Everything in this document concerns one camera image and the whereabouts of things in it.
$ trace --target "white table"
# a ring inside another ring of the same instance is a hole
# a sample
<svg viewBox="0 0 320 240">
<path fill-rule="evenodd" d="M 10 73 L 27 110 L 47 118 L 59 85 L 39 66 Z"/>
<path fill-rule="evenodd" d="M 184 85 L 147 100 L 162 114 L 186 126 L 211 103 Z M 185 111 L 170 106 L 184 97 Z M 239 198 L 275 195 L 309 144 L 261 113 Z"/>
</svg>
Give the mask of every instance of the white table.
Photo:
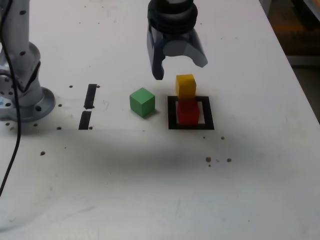
<svg viewBox="0 0 320 240">
<path fill-rule="evenodd" d="M 209 64 L 168 57 L 162 81 L 147 53 L 148 2 L 31 1 L 40 82 L 62 107 L 23 125 L 0 239 L 318 240 L 320 126 L 259 1 L 197 0 Z M 168 130 L 180 74 L 210 97 L 215 130 Z M 88 84 L 101 87 L 93 130 L 80 131 Z M 129 105 L 141 87 L 156 95 L 147 120 Z M 15 129 L 0 124 L 0 176 Z"/>
</svg>

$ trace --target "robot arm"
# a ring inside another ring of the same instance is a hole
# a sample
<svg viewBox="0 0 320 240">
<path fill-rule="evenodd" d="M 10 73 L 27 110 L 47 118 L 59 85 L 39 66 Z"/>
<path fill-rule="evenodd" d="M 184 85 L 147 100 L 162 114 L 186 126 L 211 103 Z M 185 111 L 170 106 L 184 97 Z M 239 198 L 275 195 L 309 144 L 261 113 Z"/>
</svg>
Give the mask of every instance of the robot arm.
<svg viewBox="0 0 320 240">
<path fill-rule="evenodd" d="M 1 16 L 9 6 L 9 0 L 0 2 Z M 13 0 L 2 26 L 2 37 L 10 56 L 15 75 L 15 84 L 20 105 L 22 122 L 36 121 L 52 111 L 55 97 L 51 91 L 40 86 L 40 52 L 29 42 L 30 0 Z M 14 104 L 14 89 L 10 68 L 4 49 L 0 53 L 0 97 Z M 17 121 L 14 106 L 0 108 L 1 120 Z"/>
<path fill-rule="evenodd" d="M 30 0 L 0 0 L 0 6 L 2 16 L 8 10 L 2 37 L 14 70 L 21 121 L 36 121 L 52 111 L 55 97 L 39 83 L 40 52 L 29 42 Z M 155 79 L 164 77 L 162 61 L 166 56 L 188 56 L 199 67 L 208 63 L 194 30 L 197 15 L 193 0 L 150 1 L 147 49 Z M 0 108 L 0 120 L 17 121 L 11 72 L 3 49 L 0 53 L 0 97 L 13 103 L 9 108 Z"/>
</svg>

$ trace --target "wooden block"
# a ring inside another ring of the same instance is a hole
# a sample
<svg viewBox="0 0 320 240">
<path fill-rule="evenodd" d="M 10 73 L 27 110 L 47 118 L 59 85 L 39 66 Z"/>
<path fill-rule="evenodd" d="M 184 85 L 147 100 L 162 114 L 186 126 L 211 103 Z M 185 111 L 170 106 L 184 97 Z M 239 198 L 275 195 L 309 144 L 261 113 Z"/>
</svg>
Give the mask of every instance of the wooden block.
<svg viewBox="0 0 320 240">
<path fill-rule="evenodd" d="M 197 125 L 200 116 L 198 102 L 195 99 L 179 100 L 177 115 L 180 125 Z"/>
<path fill-rule="evenodd" d="M 156 97 L 144 88 L 130 95 L 130 107 L 140 117 L 145 118 L 155 110 Z"/>
<path fill-rule="evenodd" d="M 192 74 L 176 76 L 175 91 L 178 99 L 193 99 L 197 84 Z"/>
</svg>

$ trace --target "yellow cube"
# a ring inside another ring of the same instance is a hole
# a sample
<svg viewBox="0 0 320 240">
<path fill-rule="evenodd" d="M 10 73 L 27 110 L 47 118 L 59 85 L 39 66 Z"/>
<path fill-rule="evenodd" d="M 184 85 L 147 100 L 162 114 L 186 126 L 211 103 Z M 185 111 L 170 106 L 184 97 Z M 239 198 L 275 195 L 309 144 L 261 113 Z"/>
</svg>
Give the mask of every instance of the yellow cube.
<svg viewBox="0 0 320 240">
<path fill-rule="evenodd" d="M 192 74 L 176 76 L 175 91 L 178 99 L 193 99 L 196 97 L 197 84 Z"/>
</svg>

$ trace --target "stacked cubes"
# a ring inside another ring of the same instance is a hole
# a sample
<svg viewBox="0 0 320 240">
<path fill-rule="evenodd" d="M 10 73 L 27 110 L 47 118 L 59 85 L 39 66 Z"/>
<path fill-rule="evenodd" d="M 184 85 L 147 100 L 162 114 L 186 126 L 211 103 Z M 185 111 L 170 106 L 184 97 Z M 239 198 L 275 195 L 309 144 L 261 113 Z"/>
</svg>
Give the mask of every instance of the stacked cubes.
<svg viewBox="0 0 320 240">
<path fill-rule="evenodd" d="M 200 116 L 196 100 L 197 84 L 192 74 L 176 76 L 175 91 L 178 96 L 178 123 L 181 125 L 197 125 Z"/>
</svg>

